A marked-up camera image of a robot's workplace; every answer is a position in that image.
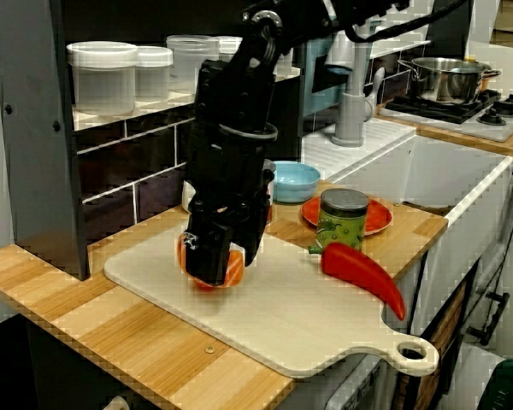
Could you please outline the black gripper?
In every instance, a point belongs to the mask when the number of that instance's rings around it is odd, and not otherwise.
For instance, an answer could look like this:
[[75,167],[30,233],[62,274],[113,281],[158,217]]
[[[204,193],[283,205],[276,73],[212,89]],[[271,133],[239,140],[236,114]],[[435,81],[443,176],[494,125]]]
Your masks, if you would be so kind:
[[277,135],[269,123],[247,132],[193,121],[186,179],[196,193],[185,246],[186,270],[194,278],[214,287],[225,284],[232,238],[245,250],[245,267],[255,259],[269,210],[264,160]]

